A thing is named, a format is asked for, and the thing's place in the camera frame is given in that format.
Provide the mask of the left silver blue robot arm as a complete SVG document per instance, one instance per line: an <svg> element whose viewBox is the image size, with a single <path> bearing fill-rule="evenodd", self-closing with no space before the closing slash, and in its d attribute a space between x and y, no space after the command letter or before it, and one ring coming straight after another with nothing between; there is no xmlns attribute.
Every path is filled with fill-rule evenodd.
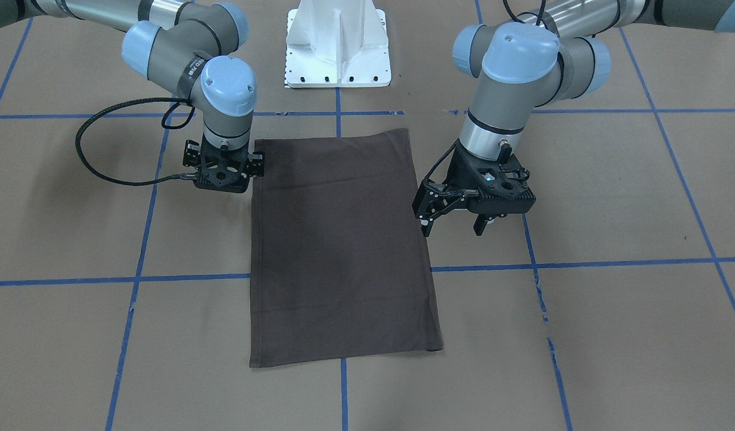
<svg viewBox="0 0 735 431"><path fill-rule="evenodd" d="M472 25L455 39L456 68L476 79L460 136L447 150L447 176L421 180L413 201L424 236L453 210L494 219L536 202L529 170L515 155L533 109L581 98L605 84L612 61L597 35L633 23L735 33L735 1L554 1L497 26Z"/></svg>

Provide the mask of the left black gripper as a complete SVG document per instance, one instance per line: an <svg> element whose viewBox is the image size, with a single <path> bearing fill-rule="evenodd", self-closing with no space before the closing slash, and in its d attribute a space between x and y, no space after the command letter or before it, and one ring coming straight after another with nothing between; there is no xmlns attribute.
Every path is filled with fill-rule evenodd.
<svg viewBox="0 0 735 431"><path fill-rule="evenodd" d="M482 159L456 141L443 184L421 181L412 207L424 237L430 236L436 219L455 208L478 214L472 226L477 236L502 214L530 210L536 196L528 185L529 170L521 166L510 144L497 153L496 159Z"/></svg>

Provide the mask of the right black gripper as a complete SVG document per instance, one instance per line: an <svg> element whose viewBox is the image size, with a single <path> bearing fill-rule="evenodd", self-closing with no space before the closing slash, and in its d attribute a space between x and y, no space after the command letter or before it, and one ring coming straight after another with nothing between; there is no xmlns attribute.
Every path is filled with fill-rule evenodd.
<svg viewBox="0 0 735 431"><path fill-rule="evenodd" d="M188 139L184 145L183 165L195 168L192 174L184 174L185 180L192 180L199 189L209 189L225 193L245 193L253 177L263 177L265 173L265 153L249 153L246 144L238 150L218 149L209 144Z"/></svg>

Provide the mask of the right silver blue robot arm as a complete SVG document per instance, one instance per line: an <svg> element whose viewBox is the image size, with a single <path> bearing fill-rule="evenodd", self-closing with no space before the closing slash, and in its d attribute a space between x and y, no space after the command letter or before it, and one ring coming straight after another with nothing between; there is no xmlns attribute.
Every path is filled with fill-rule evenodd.
<svg viewBox="0 0 735 431"><path fill-rule="evenodd" d="M171 175L200 189L244 193L264 174L264 155L250 153L256 76L233 57L249 38L239 6L187 1L0 1L0 28L30 17L74 17L124 32L121 56L133 71L167 90L171 109L200 111L200 142L185 142L192 174Z"/></svg>

